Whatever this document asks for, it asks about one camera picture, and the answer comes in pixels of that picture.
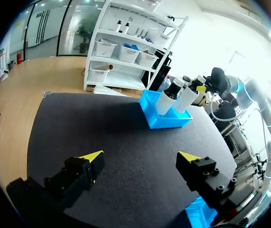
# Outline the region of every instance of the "blue plastic tray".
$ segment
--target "blue plastic tray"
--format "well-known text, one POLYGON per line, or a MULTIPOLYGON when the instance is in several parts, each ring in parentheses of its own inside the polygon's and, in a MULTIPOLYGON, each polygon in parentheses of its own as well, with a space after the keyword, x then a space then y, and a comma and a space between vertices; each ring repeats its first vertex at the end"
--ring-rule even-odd
POLYGON ((155 110, 155 103, 160 94, 160 92, 144 90, 139 101, 150 129, 184 127, 193 119, 187 110, 179 114, 173 107, 166 115, 158 115, 155 110))
POLYGON ((210 209, 201 196, 185 208, 185 211, 193 228, 211 227, 210 224, 217 215, 217 211, 210 209))

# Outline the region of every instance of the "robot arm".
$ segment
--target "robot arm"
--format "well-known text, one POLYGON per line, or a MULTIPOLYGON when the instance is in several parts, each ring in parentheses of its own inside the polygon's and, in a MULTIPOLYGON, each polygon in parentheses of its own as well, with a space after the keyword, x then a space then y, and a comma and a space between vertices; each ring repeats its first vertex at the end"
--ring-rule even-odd
MULTIPOLYGON (((246 110, 252 103, 257 102, 261 116, 271 134, 271 100, 268 95, 259 87, 258 83, 254 79, 244 83, 237 77, 226 76, 222 69, 214 68, 212 75, 206 77, 206 88, 207 91, 211 91, 213 93, 236 93, 237 102, 243 110, 246 110)), ((254 212, 248 216, 250 223, 256 219, 262 210, 266 208, 269 202, 264 200, 264 198, 267 195, 269 196, 268 188, 271 184, 271 140, 267 142, 266 151, 268 160, 264 181, 261 187, 262 199, 259 204, 256 204, 258 207, 264 208, 256 207, 253 210, 254 212)))
MULTIPOLYGON (((251 79, 243 84, 241 80, 236 77, 228 76, 226 78, 228 87, 226 92, 237 93, 237 102, 242 109, 247 109, 252 103, 257 102, 260 113, 268 127, 271 134, 271 100, 260 89, 255 80, 251 79)), ((271 183, 271 141, 267 143, 268 162, 265 172, 265 178, 262 185, 262 192, 265 192, 271 183)))

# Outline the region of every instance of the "white bottle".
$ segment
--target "white bottle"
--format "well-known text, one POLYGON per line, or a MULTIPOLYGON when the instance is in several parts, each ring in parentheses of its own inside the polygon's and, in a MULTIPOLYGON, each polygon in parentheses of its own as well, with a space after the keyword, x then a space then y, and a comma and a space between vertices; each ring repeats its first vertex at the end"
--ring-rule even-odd
POLYGON ((158 88, 158 92, 162 92, 163 90, 167 89, 171 85, 170 76, 167 76, 166 79, 162 82, 160 87, 158 88))
POLYGON ((121 25, 122 25, 122 20, 119 20, 118 23, 116 24, 115 32, 119 32, 121 25))
POLYGON ((126 25, 125 25, 125 27, 123 29, 123 34, 127 34, 128 29, 129 29, 129 22, 126 23, 126 25))
POLYGON ((168 112, 176 102, 177 94, 183 85, 184 81, 176 77, 170 87, 161 93, 155 104, 158 115, 165 115, 168 112))
POLYGON ((204 83, 204 77, 199 75, 191 85, 185 88, 179 99, 174 104, 174 109, 180 114, 184 113, 199 95, 196 91, 196 87, 202 86, 204 83))

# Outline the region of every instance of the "white cylinder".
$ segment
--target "white cylinder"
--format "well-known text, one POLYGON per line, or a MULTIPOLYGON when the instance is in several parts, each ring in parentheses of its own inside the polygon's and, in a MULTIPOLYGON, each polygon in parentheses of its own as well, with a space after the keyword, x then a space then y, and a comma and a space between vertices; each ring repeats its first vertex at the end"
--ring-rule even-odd
POLYGON ((195 93, 189 87, 186 87, 179 99, 174 104, 174 109, 182 114, 194 102, 199 94, 195 93))
POLYGON ((129 29, 129 26, 125 25, 122 33, 127 34, 128 29, 129 29))
POLYGON ((159 115, 165 115, 168 110, 173 106, 175 101, 176 100, 169 98, 163 91, 155 104, 155 109, 157 113, 159 115))
POLYGON ((119 32, 119 30, 121 28, 121 22, 122 22, 122 20, 119 20, 118 23, 116 24, 115 32, 119 32))

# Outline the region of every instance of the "black table surface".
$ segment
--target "black table surface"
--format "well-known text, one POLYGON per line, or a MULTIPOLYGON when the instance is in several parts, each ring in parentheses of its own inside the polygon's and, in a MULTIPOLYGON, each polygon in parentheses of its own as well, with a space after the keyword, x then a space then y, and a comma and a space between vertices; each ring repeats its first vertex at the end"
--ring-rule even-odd
POLYGON ((43 185, 71 156, 103 150, 105 168, 65 213, 98 227, 167 227, 195 198, 175 168, 178 151, 209 156, 231 178, 235 162, 203 108, 184 128, 150 130, 138 99, 47 95, 28 146, 28 176, 43 185))

